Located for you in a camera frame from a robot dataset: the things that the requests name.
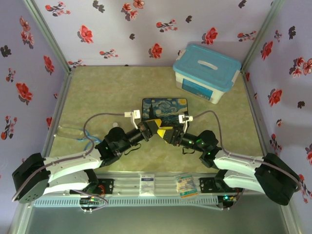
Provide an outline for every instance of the floral wallpaper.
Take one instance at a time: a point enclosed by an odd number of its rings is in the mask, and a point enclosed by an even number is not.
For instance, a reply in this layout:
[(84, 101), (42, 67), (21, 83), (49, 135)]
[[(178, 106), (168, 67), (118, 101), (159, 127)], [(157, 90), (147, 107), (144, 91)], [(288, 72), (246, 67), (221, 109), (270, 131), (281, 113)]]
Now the floral wallpaper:
[(17, 203), (12, 172), (41, 152), (65, 72), (20, 0), (0, 14), (0, 233), (8, 232)]
[(312, 233), (311, 8), (310, 0), (287, 1), (246, 73), (268, 147), (300, 175), (302, 189), (293, 201), (303, 233)]
[(171, 66), (188, 43), (244, 60), (272, 0), (35, 0), (68, 65)]

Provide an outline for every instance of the blue lid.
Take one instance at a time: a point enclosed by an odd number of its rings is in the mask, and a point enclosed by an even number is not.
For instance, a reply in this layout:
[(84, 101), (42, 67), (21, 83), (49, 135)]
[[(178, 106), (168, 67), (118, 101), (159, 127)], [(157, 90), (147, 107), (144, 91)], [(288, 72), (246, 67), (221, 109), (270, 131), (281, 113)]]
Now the blue lid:
[(233, 85), (235, 73), (241, 69), (241, 63), (200, 45), (190, 44), (173, 69), (195, 81), (227, 92)]

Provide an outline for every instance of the plastic storage box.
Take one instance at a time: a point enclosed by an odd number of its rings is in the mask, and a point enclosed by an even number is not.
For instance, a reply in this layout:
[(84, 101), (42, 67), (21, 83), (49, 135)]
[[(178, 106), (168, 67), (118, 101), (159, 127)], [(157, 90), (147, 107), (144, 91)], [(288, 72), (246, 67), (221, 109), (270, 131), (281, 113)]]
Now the plastic storage box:
[(234, 85), (241, 63), (205, 47), (190, 44), (181, 52), (173, 69), (178, 88), (217, 104)]

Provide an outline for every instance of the green table surface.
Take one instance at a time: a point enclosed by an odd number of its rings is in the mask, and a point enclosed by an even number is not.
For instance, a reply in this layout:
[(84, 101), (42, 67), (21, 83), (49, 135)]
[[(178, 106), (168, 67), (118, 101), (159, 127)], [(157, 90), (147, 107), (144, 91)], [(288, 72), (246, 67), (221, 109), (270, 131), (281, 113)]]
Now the green table surface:
[[(141, 110), (143, 98), (186, 98), (189, 115), (192, 116), (213, 110), (220, 119), (227, 150), (251, 156), (262, 155), (241, 75), (231, 91), (215, 105), (178, 89), (172, 67), (77, 67), (59, 125), (82, 128), (84, 122), (97, 113)], [(114, 122), (125, 132), (133, 129), (130, 118), (99, 116), (90, 121), (87, 130), (91, 135), (104, 139)], [(198, 135), (203, 130), (212, 130), (220, 139), (216, 119), (210, 113), (191, 122), (188, 133)], [(61, 135), (73, 135), (73, 132), (66, 131), (63, 129)], [(56, 136), (50, 156), (82, 152), (86, 144), (87, 141)], [(199, 152), (183, 155), (182, 147), (166, 144), (159, 136), (141, 144), (139, 150), (123, 155), (117, 162), (96, 172), (216, 172), (200, 162)]]

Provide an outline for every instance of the mouse pad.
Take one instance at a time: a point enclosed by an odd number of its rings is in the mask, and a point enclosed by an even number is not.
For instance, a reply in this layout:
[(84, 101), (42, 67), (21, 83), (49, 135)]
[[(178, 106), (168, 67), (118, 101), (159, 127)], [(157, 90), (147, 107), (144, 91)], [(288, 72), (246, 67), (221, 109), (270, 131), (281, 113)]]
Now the mouse pad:
[(185, 98), (144, 98), (142, 101), (142, 121), (161, 119), (161, 127), (179, 127), (179, 115), (188, 115)]

